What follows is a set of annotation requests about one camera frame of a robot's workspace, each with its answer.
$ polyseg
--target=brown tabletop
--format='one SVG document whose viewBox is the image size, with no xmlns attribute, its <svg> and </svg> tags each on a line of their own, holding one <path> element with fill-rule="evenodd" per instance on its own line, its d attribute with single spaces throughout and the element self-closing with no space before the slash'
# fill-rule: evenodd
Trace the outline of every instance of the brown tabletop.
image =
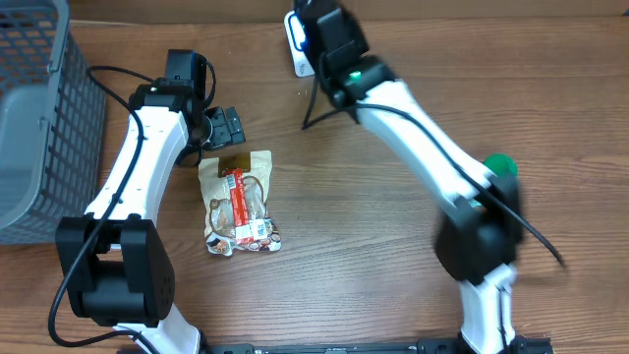
<svg viewBox="0 0 629 354">
<path fill-rule="evenodd" d="M 569 272 L 530 235 L 520 248 L 513 323 L 557 353 L 625 353 L 629 345 L 629 20 L 505 19 L 363 23 L 372 52 L 477 159 L 518 163 L 530 221 Z M 269 149 L 268 206 L 283 235 L 273 255 L 211 256 L 194 168 L 175 168 L 158 230 L 177 274 L 175 301 L 212 343 L 306 344 L 453 336 L 457 284 L 432 251 L 437 210 L 397 157 L 346 116 L 300 131 L 311 79 L 296 79 L 284 29 L 272 25 L 74 28 L 91 64 L 163 75 L 169 48 L 205 55 L 215 103 L 236 106 L 247 143 Z M 137 80 L 99 73 L 123 97 Z M 329 109 L 320 96 L 315 114 Z M 113 101 L 106 179 L 127 130 Z M 67 353 L 46 317 L 61 271 L 54 246 L 0 248 L 0 353 Z M 72 315 L 60 333 L 104 332 Z M 113 353 L 108 340 L 78 349 Z"/>
</svg>

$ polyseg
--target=basket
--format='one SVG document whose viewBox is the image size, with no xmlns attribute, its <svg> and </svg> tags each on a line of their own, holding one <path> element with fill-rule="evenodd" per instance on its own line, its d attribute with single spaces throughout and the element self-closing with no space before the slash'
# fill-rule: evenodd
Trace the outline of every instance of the basket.
<svg viewBox="0 0 629 354">
<path fill-rule="evenodd" d="M 65 0 L 0 0 L 0 244 L 53 242 L 94 198 L 105 97 Z"/>
</svg>

